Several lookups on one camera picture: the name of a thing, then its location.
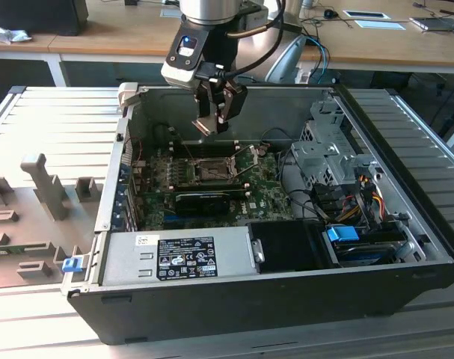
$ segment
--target black box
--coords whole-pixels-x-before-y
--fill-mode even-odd
[[[0,1],[0,27],[76,36],[88,18],[85,0],[4,0]]]

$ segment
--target wooden desk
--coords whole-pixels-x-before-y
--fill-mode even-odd
[[[123,1],[87,0],[88,27],[78,37],[36,35],[30,43],[0,44],[0,58],[46,61],[57,86],[68,85],[64,61],[162,63],[177,32],[180,21],[160,17],[160,4],[139,3],[125,7]],[[321,0],[333,6],[342,18],[342,10],[385,12],[391,20],[407,21],[429,12],[412,6],[413,0]],[[428,6],[454,10],[454,4],[428,0]],[[307,17],[320,16],[324,8],[305,11]],[[329,68],[350,70],[386,70],[426,73],[454,73],[454,34],[422,34],[412,23],[406,30],[353,29],[342,21],[324,21],[319,35],[331,53]],[[315,34],[312,25],[306,25]],[[308,71],[319,59],[316,47],[308,46],[300,66]]]
[[[7,52],[49,52],[49,45],[55,39],[55,35],[38,34],[31,41],[25,43],[0,43],[0,51]]]
[[[163,58],[168,54],[180,19],[160,17],[160,4],[124,6],[123,1],[100,0],[87,3],[87,28],[76,37],[57,36],[49,46],[50,52]]]
[[[385,21],[400,21],[400,25],[406,29],[361,28],[353,21],[348,22],[353,27],[349,28],[343,21],[323,21],[319,36],[330,50],[330,66],[333,68],[352,68],[354,64],[358,70],[368,66],[371,68],[371,65],[377,66],[375,70],[388,70],[382,69],[382,66],[417,67],[418,70],[421,67],[454,69],[454,34],[422,33],[412,22],[402,23],[410,17],[429,16],[428,11],[413,7],[412,0],[322,0],[321,3],[334,6],[342,19],[352,19],[343,10],[383,12],[391,18]],[[440,9],[454,11],[454,4],[445,1],[428,0],[427,5],[439,16],[443,16],[439,13]],[[316,7],[303,11],[301,17],[322,18],[324,11],[323,7]],[[306,29],[310,34],[315,34],[312,25],[306,25]],[[315,61],[317,56],[317,49],[307,49],[302,60]]]

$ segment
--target power supply label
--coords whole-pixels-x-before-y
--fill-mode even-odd
[[[160,280],[218,276],[213,237],[162,239],[157,248]]]

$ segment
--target green motherboard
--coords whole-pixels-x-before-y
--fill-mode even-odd
[[[176,159],[169,151],[161,150],[148,158],[140,180],[141,190],[136,197],[139,230],[235,227],[245,226],[251,221],[293,219],[287,196],[277,180],[278,169],[274,154],[267,153],[258,157],[257,165],[252,167],[254,159],[250,151],[244,151],[241,156],[235,157],[234,170],[239,175],[229,181],[225,179],[228,174],[224,171],[223,161],[230,160],[228,157],[196,159],[193,156]],[[200,175],[195,173],[195,166],[200,168]],[[222,181],[238,183],[243,187],[247,184],[248,187],[246,196],[237,197],[234,191],[230,192],[233,196],[227,214],[189,217],[177,215],[175,200],[184,192],[182,187],[173,186],[172,183],[182,183],[188,186],[189,191],[198,185],[197,191],[202,192],[206,188],[202,185],[208,184],[209,191],[212,191],[212,184],[220,185]]]

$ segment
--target blue latch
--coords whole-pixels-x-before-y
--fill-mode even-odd
[[[332,227],[327,232],[330,242],[357,241],[360,239],[354,227],[338,226]]]
[[[71,271],[78,272],[82,271],[82,258],[81,257],[72,257],[66,258],[64,263],[62,263],[62,271],[68,273]]]

